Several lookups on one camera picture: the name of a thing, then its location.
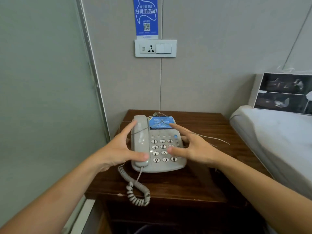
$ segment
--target white bed sheet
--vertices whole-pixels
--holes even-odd
[[[312,116],[241,106],[230,124],[278,182],[312,200]]]

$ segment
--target fingernail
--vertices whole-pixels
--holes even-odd
[[[144,153],[144,159],[148,159],[149,158],[149,154],[148,153]]]

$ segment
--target white telephone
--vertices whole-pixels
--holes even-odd
[[[186,159],[171,157],[167,149],[171,146],[183,147],[180,133],[172,129],[169,123],[175,123],[171,116],[135,116],[137,124],[132,129],[131,149],[137,152],[149,153],[145,162],[132,161],[136,171],[145,173],[169,172],[184,168]]]

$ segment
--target wooden table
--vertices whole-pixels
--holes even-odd
[[[153,115],[155,111],[129,110],[124,118]],[[224,153],[238,159],[270,177],[268,171],[242,141],[221,114],[161,111],[173,116],[176,123],[201,135]],[[120,126],[123,129],[128,123]],[[124,166],[133,178],[138,176],[130,162]],[[194,229],[220,230],[224,233],[262,233],[263,219],[219,171],[188,161],[185,168],[166,173],[142,173],[140,182],[150,189],[151,201],[146,207],[136,207],[126,196],[127,182],[116,167],[99,173],[87,189],[88,199],[102,202],[113,233],[127,223],[157,223],[177,225],[184,231]]]

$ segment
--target qr code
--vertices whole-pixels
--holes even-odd
[[[151,23],[143,23],[144,31],[151,31]]]

